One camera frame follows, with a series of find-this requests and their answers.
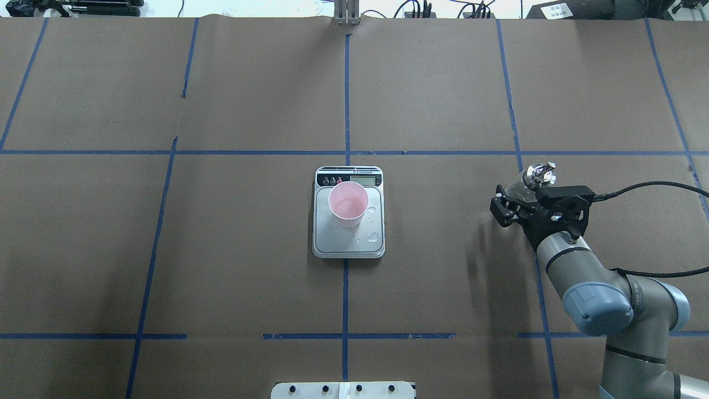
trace scale display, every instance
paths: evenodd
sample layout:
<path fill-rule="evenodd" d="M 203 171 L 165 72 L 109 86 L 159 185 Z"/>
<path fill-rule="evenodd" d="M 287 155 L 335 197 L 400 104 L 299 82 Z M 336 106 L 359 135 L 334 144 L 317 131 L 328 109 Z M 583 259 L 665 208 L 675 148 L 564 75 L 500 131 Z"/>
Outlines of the scale display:
<path fill-rule="evenodd" d="M 328 198 L 341 182 L 364 186 L 369 204 L 358 226 L 343 227 Z M 384 254 L 384 173 L 376 166 L 323 166 L 313 193 L 313 254 L 319 258 L 381 258 Z"/>

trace blue tape line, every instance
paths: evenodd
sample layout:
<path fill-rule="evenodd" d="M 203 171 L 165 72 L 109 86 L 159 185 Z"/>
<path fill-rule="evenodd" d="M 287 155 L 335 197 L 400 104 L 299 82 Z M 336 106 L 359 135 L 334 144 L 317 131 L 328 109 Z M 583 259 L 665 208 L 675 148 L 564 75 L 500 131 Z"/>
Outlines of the blue tape line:
<path fill-rule="evenodd" d="M 344 155 L 345 151 L 180 150 L 177 155 Z"/>
<path fill-rule="evenodd" d="M 349 343 L 350 333 L 350 260 L 342 260 L 342 380 L 349 378 Z"/>
<path fill-rule="evenodd" d="M 682 155 L 682 151 L 521 151 L 522 155 Z"/>
<path fill-rule="evenodd" d="M 350 165 L 350 36 L 345 35 L 345 165 Z"/>
<path fill-rule="evenodd" d="M 453 337 L 455 337 L 454 332 L 349 334 L 350 339 L 451 339 Z"/>
<path fill-rule="evenodd" d="M 25 75 L 22 77 L 22 83 L 20 83 L 20 88 L 17 91 L 17 96 L 15 96 L 15 102 L 12 104 L 12 109 L 10 110 L 10 116 L 7 118 L 7 123 L 5 124 L 5 130 L 2 133 L 2 138 L 0 138 L 0 150 L 5 146 L 5 140 L 7 140 L 7 135 L 10 133 L 10 127 L 12 126 L 12 120 L 15 118 L 15 112 L 17 112 L 17 107 L 20 105 L 20 98 L 22 93 L 25 91 L 25 84 L 27 84 L 27 79 L 30 77 L 30 71 L 32 70 L 32 65 L 35 63 L 37 58 L 37 52 L 40 49 L 40 44 L 42 44 L 42 39 L 47 30 L 47 24 L 49 19 L 45 18 L 42 23 L 42 29 L 40 30 L 40 35 L 37 37 L 37 43 L 35 43 L 35 49 L 30 57 L 30 62 L 27 64 L 27 69 L 25 70 Z"/>
<path fill-rule="evenodd" d="M 496 20 L 497 22 L 497 39 L 500 42 L 500 57 L 502 58 L 502 72 L 505 77 L 505 89 L 507 91 L 507 104 L 510 109 L 510 121 L 512 122 L 512 132 L 514 133 L 514 139 L 515 139 L 515 151 L 517 153 L 517 167 L 519 168 L 520 172 L 522 171 L 523 165 L 522 165 L 522 154 L 521 154 L 521 149 L 520 149 L 520 138 L 517 133 L 517 118 L 515 118 L 515 110 L 512 107 L 512 89 L 510 87 L 510 75 L 507 71 L 507 57 L 505 56 L 505 42 L 502 39 L 502 25 L 500 23 L 500 20 Z"/>
<path fill-rule="evenodd" d="M 165 150 L 2 150 L 7 155 L 168 155 Z"/>
<path fill-rule="evenodd" d="M 263 334 L 265 341 L 276 339 L 451 339 L 454 332 L 401 332 L 401 333 L 314 333 L 314 334 Z"/>
<path fill-rule="evenodd" d="M 549 333 L 549 320 L 547 319 L 547 306 L 544 300 L 544 287 L 542 286 L 542 274 L 539 269 L 537 258 L 534 259 L 537 269 L 537 296 L 539 297 L 539 309 L 542 312 L 542 326 L 544 327 L 544 341 L 547 347 L 547 361 L 549 363 L 549 374 L 552 379 L 552 392 L 554 399 L 559 399 L 559 385 L 557 383 L 557 368 L 554 365 L 554 352 L 552 350 L 552 336 Z"/>
<path fill-rule="evenodd" d="M 350 370 L 348 366 L 348 354 L 350 352 L 350 341 L 347 339 L 347 337 L 342 338 L 342 380 L 343 381 L 349 381 L 350 380 Z"/>
<path fill-rule="evenodd" d="M 670 332 L 670 337 L 709 337 L 709 331 L 677 331 Z M 546 334 L 543 332 L 521 332 L 517 334 L 517 338 L 521 339 L 540 339 L 545 338 Z M 566 339 L 566 338 L 598 338 L 591 337 L 581 332 L 550 332 L 549 337 L 552 339 Z"/>
<path fill-rule="evenodd" d="M 694 167 L 694 161 L 692 160 L 692 155 L 689 153 L 689 146 L 687 145 L 687 140 L 684 136 L 684 130 L 682 129 L 682 124 L 679 122 L 679 117 L 677 116 L 677 110 L 674 107 L 674 101 L 672 101 L 672 96 L 669 94 L 669 88 L 667 87 L 667 81 L 665 80 L 664 73 L 662 72 L 662 65 L 660 64 L 660 59 L 657 56 L 657 49 L 655 48 L 655 40 L 652 37 L 652 29 L 650 28 L 650 20 L 645 19 L 645 29 L 647 30 L 647 37 L 650 41 L 650 49 L 652 50 L 652 57 L 655 59 L 655 66 L 657 66 L 657 74 L 660 76 L 660 82 L 662 83 L 662 89 L 664 90 L 665 97 L 667 97 L 667 103 L 669 104 L 669 109 L 672 113 L 672 119 L 674 119 L 674 124 L 677 127 L 677 133 L 679 133 L 679 140 L 682 142 L 682 148 L 684 148 L 684 153 L 687 156 L 687 162 L 689 162 L 689 167 L 692 169 L 692 178 L 694 179 L 694 185 L 702 190 L 702 184 L 699 181 L 699 176 L 697 176 L 697 168 Z M 706 217 L 707 222 L 709 222 L 709 207 L 707 206 L 706 198 L 703 195 L 699 196 L 699 200 L 702 203 L 702 208 L 704 209 L 704 217 Z"/>
<path fill-rule="evenodd" d="M 512 89 L 510 87 L 510 75 L 507 71 L 507 59 L 505 57 L 505 43 L 502 36 L 502 24 L 500 20 L 497 23 L 497 39 L 500 43 L 500 56 L 502 58 L 502 71 L 505 77 L 505 88 L 507 90 L 507 103 L 510 108 L 510 120 L 512 122 L 512 131 L 515 138 L 515 152 L 517 154 L 517 167 L 520 172 L 524 168 L 522 164 L 522 148 L 520 147 L 520 139 L 517 130 L 517 119 L 515 118 L 515 110 L 512 106 Z M 544 301 L 544 288 L 542 287 L 542 274 L 539 270 L 539 263 L 535 257 L 535 267 L 537 269 L 537 296 L 539 298 L 539 308 L 542 313 L 542 325 L 544 326 L 545 344 L 547 347 L 547 363 L 549 364 L 549 377 L 552 382 L 552 392 L 554 399 L 559 399 L 559 385 L 557 383 L 557 368 L 554 365 L 554 352 L 552 350 L 552 340 L 549 336 L 549 320 L 547 319 L 547 306 Z"/>
<path fill-rule="evenodd" d="M 136 334 L 82 334 L 11 332 L 0 334 L 0 339 L 135 339 Z M 187 334 L 146 334 L 143 339 L 187 339 Z"/>
<path fill-rule="evenodd" d="M 189 45 L 189 55 L 187 56 L 187 67 L 184 70 L 184 87 L 182 87 L 182 98 L 187 96 L 187 82 L 189 82 L 189 71 L 192 68 L 192 56 L 194 55 L 194 42 L 197 40 L 197 27 L 199 26 L 199 18 L 194 19 L 194 27 L 192 28 L 192 42 Z"/>
<path fill-rule="evenodd" d="M 351 151 L 352 155 L 517 155 L 517 151 Z"/>
<path fill-rule="evenodd" d="M 160 199 L 160 211 L 157 214 L 157 226 L 155 227 L 155 237 L 152 241 L 152 252 L 150 254 L 150 265 L 147 269 L 147 279 L 145 281 L 145 292 L 143 293 L 143 306 L 140 309 L 140 319 L 138 321 L 138 333 L 135 338 L 135 348 L 133 349 L 133 361 L 130 364 L 130 375 L 128 376 L 128 389 L 125 398 L 130 399 L 133 394 L 133 383 L 135 382 L 135 371 L 138 369 L 138 357 L 140 355 L 140 341 L 143 338 L 145 328 L 145 315 L 147 314 L 147 303 L 150 299 L 150 288 L 152 287 L 152 275 L 155 271 L 155 259 L 157 258 L 157 242 L 160 240 L 162 230 L 162 218 L 165 213 L 165 202 L 167 201 L 167 191 L 170 187 L 172 177 L 172 165 L 175 160 L 175 150 L 177 149 L 177 137 L 172 141 L 170 159 L 167 163 L 167 173 L 165 174 L 165 184 L 162 188 L 162 198 Z"/>
<path fill-rule="evenodd" d="M 2 150 L 5 155 L 169 155 L 167 150 Z M 301 150 L 177 150 L 177 155 L 345 155 L 346 151 L 301 151 Z M 350 151 L 350 155 L 500 155 L 516 156 L 517 151 Z M 641 156 L 687 156 L 683 151 L 520 151 L 520 155 L 641 155 Z M 692 156 L 709 156 L 709 151 L 690 151 Z"/>
<path fill-rule="evenodd" d="M 271 341 L 275 339 L 342 339 L 342 334 L 336 333 L 324 333 L 324 334 L 264 334 L 265 341 Z"/>

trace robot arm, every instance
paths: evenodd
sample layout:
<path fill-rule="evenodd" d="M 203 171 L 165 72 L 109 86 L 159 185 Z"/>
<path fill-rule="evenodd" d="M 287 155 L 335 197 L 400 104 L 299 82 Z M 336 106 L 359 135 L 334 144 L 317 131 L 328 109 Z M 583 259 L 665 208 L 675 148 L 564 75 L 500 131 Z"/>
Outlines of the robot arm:
<path fill-rule="evenodd" d="M 709 398 L 709 383 L 666 369 L 669 332 L 689 321 L 685 295 L 651 278 L 603 267 L 583 238 L 595 193 L 551 187 L 555 165 L 534 164 L 490 210 L 502 227 L 519 223 L 564 304 L 584 334 L 606 335 L 601 399 Z"/>

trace cable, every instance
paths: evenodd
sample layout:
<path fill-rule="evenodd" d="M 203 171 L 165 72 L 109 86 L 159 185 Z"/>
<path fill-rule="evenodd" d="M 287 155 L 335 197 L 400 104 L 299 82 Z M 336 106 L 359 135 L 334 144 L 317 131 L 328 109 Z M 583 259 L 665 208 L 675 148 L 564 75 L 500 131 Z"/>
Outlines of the cable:
<path fill-rule="evenodd" d="M 706 273 L 709 271 L 709 266 L 697 270 L 683 271 L 679 273 L 645 273 L 642 271 L 625 270 L 622 268 L 610 269 L 610 271 L 618 272 L 620 275 L 636 275 L 638 277 L 650 277 L 650 278 L 677 278 L 677 277 L 689 277 L 691 275 L 698 275 Z"/>
<path fill-rule="evenodd" d="M 698 193 L 698 194 L 702 194 L 704 197 L 709 197 L 709 192 L 706 192 L 706 191 L 704 191 L 704 190 L 702 190 L 702 189 L 699 189 L 699 188 L 697 188 L 697 187 L 694 187 L 694 186 L 685 185 L 685 184 L 677 183 L 677 182 L 663 182 L 663 181 L 659 181 L 659 182 L 644 182 L 644 183 L 639 183 L 639 184 L 636 184 L 636 185 L 632 185 L 632 186 L 630 186 L 630 187 L 626 187 L 626 188 L 624 188 L 624 189 L 622 189 L 622 190 L 620 190 L 620 191 L 610 192 L 610 193 L 608 193 L 608 194 L 596 195 L 596 196 L 593 198 L 593 202 L 601 202 L 601 201 L 610 200 L 611 198 L 615 198 L 615 197 L 617 197 L 618 195 L 621 195 L 621 194 L 623 194 L 623 193 L 625 193 L 625 192 L 629 192 L 630 190 L 635 190 L 636 188 L 646 187 L 646 186 L 649 186 L 649 185 L 668 185 L 668 186 L 672 186 L 672 187 L 679 187 L 679 188 L 683 188 L 683 189 L 685 189 L 685 190 L 694 191 L 694 192 L 696 192 L 696 193 Z"/>
<path fill-rule="evenodd" d="M 596 195 L 593 198 L 593 202 L 606 201 L 611 198 L 615 198 L 618 195 L 621 195 L 625 192 L 629 192 L 630 190 L 635 190 L 636 188 L 646 187 L 649 185 L 668 185 L 668 186 L 672 186 L 672 187 L 679 187 L 679 188 L 683 188 L 685 190 L 694 191 L 698 194 L 703 195 L 704 197 L 709 197 L 709 192 L 706 192 L 706 191 L 699 189 L 697 187 L 694 187 L 694 186 L 685 185 L 685 184 L 677 183 L 677 182 L 658 181 L 658 182 L 639 183 L 636 185 L 632 185 L 630 187 L 626 187 L 620 191 L 611 192 L 608 194 Z M 679 273 L 645 273 L 645 272 L 640 272 L 640 271 L 625 270 L 623 268 L 614 268 L 614 269 L 610 269 L 610 270 L 618 272 L 621 275 L 628 275 L 629 274 L 629 275 L 637 275 L 639 277 L 650 277 L 650 278 L 677 278 L 677 277 L 688 277 L 690 275 L 698 275 L 701 273 L 707 273 L 707 272 L 709 272 L 709 266 L 707 266 L 705 268 L 701 268 L 701 269 L 683 271 L 683 272 L 679 272 Z"/>
<path fill-rule="evenodd" d="M 366 11 L 363 11 L 361 15 L 365 15 L 366 13 L 377 13 L 377 14 L 383 16 L 384 18 L 386 18 L 386 16 L 384 14 L 380 13 L 377 10 L 366 10 Z"/>
<path fill-rule="evenodd" d="M 465 8 L 468 7 L 468 6 L 473 6 L 473 13 L 475 13 L 475 4 L 473 4 L 473 3 L 465 3 L 465 5 L 463 6 L 463 8 L 460 9 L 460 12 L 458 13 L 458 16 L 455 17 L 455 18 L 460 18 L 460 16 L 463 15 L 463 10 L 465 10 Z"/>
<path fill-rule="evenodd" d="M 475 10 L 475 4 L 473 5 L 473 13 L 472 15 L 468 16 L 467 18 L 477 18 L 477 19 L 485 19 L 485 18 L 490 18 L 490 8 L 485 4 L 484 2 L 481 2 L 478 4 L 478 9 Z"/>
<path fill-rule="evenodd" d="M 399 8 L 396 9 L 396 13 L 394 13 L 394 16 L 392 18 L 396 18 L 398 15 L 398 12 L 401 11 L 401 9 L 406 5 L 406 3 L 414 3 L 416 5 L 416 8 L 418 8 L 419 12 L 421 11 L 421 3 L 418 2 L 418 0 L 406 0 L 401 5 Z M 416 14 L 416 8 L 413 9 L 412 13 Z"/>

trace pink plastic cup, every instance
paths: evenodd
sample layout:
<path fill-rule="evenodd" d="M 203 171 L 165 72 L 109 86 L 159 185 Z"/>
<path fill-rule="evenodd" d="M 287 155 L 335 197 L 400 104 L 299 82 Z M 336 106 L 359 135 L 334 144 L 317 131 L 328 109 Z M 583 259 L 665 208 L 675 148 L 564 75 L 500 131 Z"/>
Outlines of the pink plastic cup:
<path fill-rule="evenodd" d="M 361 184 L 341 182 L 334 186 L 328 197 L 330 211 L 344 227 L 355 227 L 361 221 L 369 204 L 369 195 Z"/>

